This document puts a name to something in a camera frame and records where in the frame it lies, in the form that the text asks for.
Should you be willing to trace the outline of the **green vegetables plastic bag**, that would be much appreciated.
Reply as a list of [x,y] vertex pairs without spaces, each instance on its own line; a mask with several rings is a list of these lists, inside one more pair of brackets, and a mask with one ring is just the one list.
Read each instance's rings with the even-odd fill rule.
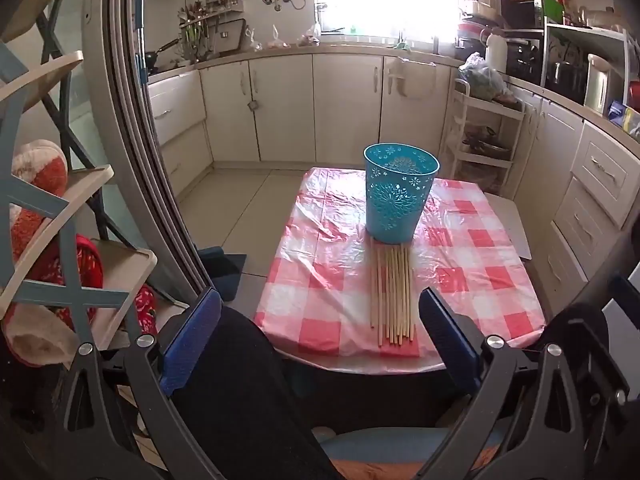
[[458,68],[460,78],[470,86],[473,98],[493,101],[508,92],[500,74],[478,53],[472,53]]

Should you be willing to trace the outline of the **wooden chopstick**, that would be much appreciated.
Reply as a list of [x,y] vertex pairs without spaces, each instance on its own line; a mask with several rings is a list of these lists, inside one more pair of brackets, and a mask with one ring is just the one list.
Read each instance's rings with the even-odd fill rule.
[[388,258],[388,270],[390,271],[390,338],[393,344],[398,343],[397,335],[397,247],[394,245],[390,248]]
[[378,303],[378,346],[382,347],[384,342],[385,321],[384,321],[384,298],[383,298],[383,282],[382,282],[382,263],[381,251],[378,246],[375,248],[375,274],[376,274],[376,302]]
[[406,321],[407,321],[407,334],[409,341],[413,342],[414,339],[414,314],[413,314],[413,293],[412,293],[412,271],[411,271],[411,255],[410,245],[404,246],[404,259],[405,259],[405,289],[406,289]]
[[398,342],[400,345],[404,343],[406,336],[406,321],[405,321],[405,259],[404,259],[404,246],[399,245],[397,249],[397,331]]
[[393,255],[392,250],[385,246],[383,247],[384,252],[384,288],[385,288],[385,337],[387,341],[390,341],[390,335],[392,331],[390,330],[390,321],[392,317],[390,316],[390,255]]

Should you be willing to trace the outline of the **white thermos jug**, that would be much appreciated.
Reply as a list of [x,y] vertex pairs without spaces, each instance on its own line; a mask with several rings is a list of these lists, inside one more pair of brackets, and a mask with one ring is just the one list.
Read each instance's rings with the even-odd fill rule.
[[499,73],[506,73],[508,62],[508,43],[506,38],[492,32],[486,39],[486,62],[489,67]]

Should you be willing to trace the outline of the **red white plush toy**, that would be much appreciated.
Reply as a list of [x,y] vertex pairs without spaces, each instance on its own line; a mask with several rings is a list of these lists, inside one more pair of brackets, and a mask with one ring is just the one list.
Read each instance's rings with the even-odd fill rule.
[[[11,204],[10,234],[13,264],[1,286],[1,330],[10,351],[29,366],[68,363],[79,346],[69,307],[24,300],[24,287],[43,284],[47,292],[65,285],[60,234],[73,215],[114,176],[109,166],[70,171],[62,148],[48,140],[22,145],[12,159],[11,174],[61,201],[51,218]],[[156,300],[144,280],[157,258],[148,250],[133,250],[115,242],[76,236],[79,284],[116,292],[114,307],[90,306],[85,312],[93,341],[100,350],[112,343],[125,314],[136,312],[145,333],[155,335]]]

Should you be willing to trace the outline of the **blue chair seat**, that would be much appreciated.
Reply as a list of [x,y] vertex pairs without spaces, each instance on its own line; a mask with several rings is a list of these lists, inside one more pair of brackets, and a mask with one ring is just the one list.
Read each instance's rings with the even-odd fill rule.
[[319,443],[332,460],[377,464],[427,462],[450,434],[448,428],[382,427],[324,434]]

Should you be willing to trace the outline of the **red white checkered tablecloth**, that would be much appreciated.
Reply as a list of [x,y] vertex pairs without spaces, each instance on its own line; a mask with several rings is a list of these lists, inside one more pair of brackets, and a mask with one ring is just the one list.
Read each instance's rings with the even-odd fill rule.
[[422,326],[423,289],[486,335],[525,346],[544,314],[518,252],[485,194],[436,180],[411,242],[366,229],[366,177],[314,168],[303,177],[255,321],[278,351],[334,372],[422,373],[442,361]]

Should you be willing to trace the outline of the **blue handled mop pole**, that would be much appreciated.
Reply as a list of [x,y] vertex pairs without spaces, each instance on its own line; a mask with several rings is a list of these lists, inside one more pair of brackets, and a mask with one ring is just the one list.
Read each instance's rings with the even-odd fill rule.
[[134,34],[136,35],[136,60],[142,86],[148,83],[144,46],[144,0],[134,0]]

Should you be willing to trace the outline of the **white rolling shelf cart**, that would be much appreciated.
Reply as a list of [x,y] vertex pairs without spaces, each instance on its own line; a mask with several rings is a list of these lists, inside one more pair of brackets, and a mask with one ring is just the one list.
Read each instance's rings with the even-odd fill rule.
[[472,96],[465,80],[454,79],[440,144],[442,175],[501,194],[515,165],[524,119],[525,105],[513,94],[482,100]]

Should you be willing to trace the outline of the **utensil rack on wall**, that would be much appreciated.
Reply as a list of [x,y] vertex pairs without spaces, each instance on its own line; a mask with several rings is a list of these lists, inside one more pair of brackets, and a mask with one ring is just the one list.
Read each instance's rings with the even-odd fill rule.
[[178,19],[181,55],[191,64],[241,49],[246,31],[242,0],[184,0]]

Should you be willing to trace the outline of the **teal perforated plastic basket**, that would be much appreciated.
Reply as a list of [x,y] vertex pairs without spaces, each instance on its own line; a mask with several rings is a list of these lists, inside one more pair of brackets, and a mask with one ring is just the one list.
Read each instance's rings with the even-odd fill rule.
[[372,144],[363,158],[368,233],[384,244],[409,243],[439,172],[438,159],[401,143]]

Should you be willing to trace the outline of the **white board leaning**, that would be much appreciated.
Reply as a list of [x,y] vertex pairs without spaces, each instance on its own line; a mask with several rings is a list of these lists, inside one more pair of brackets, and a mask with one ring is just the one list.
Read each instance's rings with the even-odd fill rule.
[[486,193],[485,196],[492,210],[506,230],[506,234],[508,234],[518,256],[523,261],[532,260],[532,253],[530,252],[523,222],[516,205],[512,200],[507,200],[506,198],[494,194]]

